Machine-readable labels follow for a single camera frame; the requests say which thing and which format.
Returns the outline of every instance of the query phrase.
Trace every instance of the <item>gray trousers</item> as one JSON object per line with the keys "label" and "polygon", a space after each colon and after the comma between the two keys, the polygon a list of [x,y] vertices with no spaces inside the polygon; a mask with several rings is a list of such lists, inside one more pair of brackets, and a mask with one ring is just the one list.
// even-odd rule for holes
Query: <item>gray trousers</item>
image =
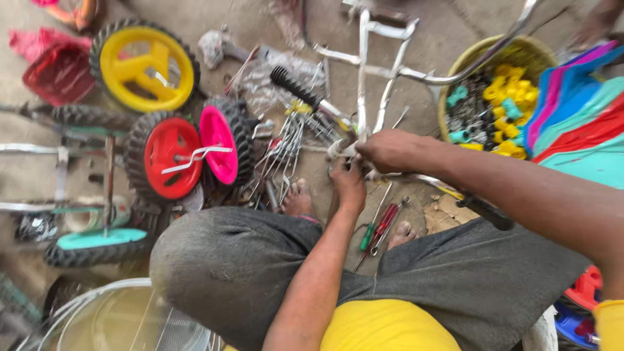
{"label": "gray trousers", "polygon": [[[186,215],[159,238],[157,291],[240,351],[260,350],[286,288],[322,234],[308,220],[238,207]],[[516,226],[476,219],[386,252],[376,277],[343,271],[338,305],[399,299],[462,350],[509,351],[590,262]]]}

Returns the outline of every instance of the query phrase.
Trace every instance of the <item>dirt ground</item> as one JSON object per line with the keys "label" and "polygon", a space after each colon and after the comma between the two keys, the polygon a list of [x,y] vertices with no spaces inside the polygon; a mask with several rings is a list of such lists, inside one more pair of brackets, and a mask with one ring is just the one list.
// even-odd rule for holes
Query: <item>dirt ground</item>
{"label": "dirt ground", "polygon": [[[197,42],[203,33],[210,29],[220,29],[228,24],[236,42],[251,49],[257,44],[267,44],[275,49],[287,51],[284,37],[268,11],[266,0],[106,0],[105,12],[99,22],[107,24],[124,17],[141,17],[158,22],[188,43],[198,52]],[[445,74],[454,60],[471,45],[489,36],[504,33],[520,14],[521,0],[395,0],[388,6],[400,9],[421,18],[414,40],[406,56],[405,65],[421,72],[433,69]],[[573,30],[580,24],[584,15],[596,0],[541,0],[526,34],[532,35],[550,46],[553,51],[563,47]],[[357,21],[349,23],[339,13],[339,0],[316,0],[309,4],[309,30],[318,42],[325,42],[330,49],[356,54],[358,51]],[[22,57],[9,49],[6,33],[9,29],[36,30],[40,26],[56,27],[69,32],[55,22],[42,9],[27,0],[4,0],[4,10],[0,13],[0,103],[18,104],[25,101],[38,101],[38,98],[24,87],[21,76],[28,66]],[[399,41],[371,36],[371,64],[391,67],[399,47]],[[307,49],[297,53],[314,62],[318,60]],[[224,76],[233,75],[240,63],[228,60],[216,71],[209,71],[202,65],[201,86],[209,94],[222,91]],[[331,64],[332,102],[342,111],[350,114],[356,110],[356,69],[344,64]],[[385,87],[385,80],[371,78],[368,81],[369,123],[375,118],[379,98]],[[395,85],[391,105],[386,115],[386,125],[393,125],[405,106],[410,106],[400,128],[421,136],[439,136],[436,114],[427,89],[407,79],[399,79]],[[282,114],[268,116],[283,119]],[[19,116],[2,114],[0,118],[0,142],[31,142],[40,145],[59,145],[59,136],[51,131],[25,121]],[[0,199],[43,199],[54,195],[54,157],[3,156],[0,162]],[[94,170],[103,169],[103,163]],[[86,175],[93,170],[86,166],[86,160],[78,163],[71,172],[68,196],[97,195],[101,190],[89,184]],[[117,170],[116,193],[127,194],[128,187],[124,173]],[[323,154],[303,152],[296,177],[304,177],[312,188],[315,211],[324,222],[331,200],[331,186],[327,178],[327,164]],[[384,186],[369,186],[367,208],[360,217],[360,223],[372,219]],[[410,220],[419,234],[427,232],[423,208],[431,203],[431,195],[437,194],[428,186],[409,184],[395,186],[391,200],[399,202],[409,196],[409,207],[400,215],[400,220]],[[8,215],[0,216],[2,232],[0,236],[0,263],[16,285],[36,303],[49,284],[59,274],[56,269],[46,267],[36,250],[17,249],[13,246],[14,227]],[[357,233],[349,249],[345,267],[352,269],[359,258],[359,241],[364,231]],[[373,274],[377,259],[364,262],[360,272]],[[108,267],[113,275],[124,275],[123,266]]]}

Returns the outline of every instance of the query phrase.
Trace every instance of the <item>green screwdriver handle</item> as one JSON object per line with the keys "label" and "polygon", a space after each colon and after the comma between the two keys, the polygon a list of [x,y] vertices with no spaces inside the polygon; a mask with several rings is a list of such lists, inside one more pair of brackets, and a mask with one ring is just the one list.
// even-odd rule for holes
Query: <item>green screwdriver handle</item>
{"label": "green screwdriver handle", "polygon": [[369,223],[368,224],[368,229],[366,229],[366,234],[364,234],[364,237],[362,238],[362,242],[359,243],[359,249],[364,251],[366,250],[366,248],[368,247],[368,244],[371,243],[371,240],[373,239],[373,232],[375,231],[375,223]]}

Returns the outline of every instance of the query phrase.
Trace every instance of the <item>teal plastic wheel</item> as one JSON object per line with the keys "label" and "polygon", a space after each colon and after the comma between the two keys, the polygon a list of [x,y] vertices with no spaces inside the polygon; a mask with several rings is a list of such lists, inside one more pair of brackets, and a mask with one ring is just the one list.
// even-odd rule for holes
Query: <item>teal plastic wheel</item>
{"label": "teal plastic wheel", "polygon": [[144,256],[154,241],[138,229],[110,229],[71,233],[55,240],[46,249],[44,260],[53,267],[92,267]]}

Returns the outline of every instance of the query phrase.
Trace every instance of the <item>black handlebar grip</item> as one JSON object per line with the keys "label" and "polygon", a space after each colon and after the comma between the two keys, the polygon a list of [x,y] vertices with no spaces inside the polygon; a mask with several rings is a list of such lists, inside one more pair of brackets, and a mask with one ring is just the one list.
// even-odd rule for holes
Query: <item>black handlebar grip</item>
{"label": "black handlebar grip", "polygon": [[491,222],[498,230],[511,230],[514,227],[514,221],[504,215],[500,209],[493,207],[487,202],[473,196],[467,196],[464,200],[457,201],[458,207],[468,207],[476,214]]}
{"label": "black handlebar grip", "polygon": [[313,92],[308,89],[302,87],[299,83],[297,83],[293,77],[290,75],[288,70],[286,70],[282,66],[276,66],[271,72],[271,82],[273,84],[280,86],[287,91],[290,91],[294,96],[300,98],[306,104],[312,106],[312,109],[316,111],[318,109],[318,105],[323,100],[322,97],[317,96]]}

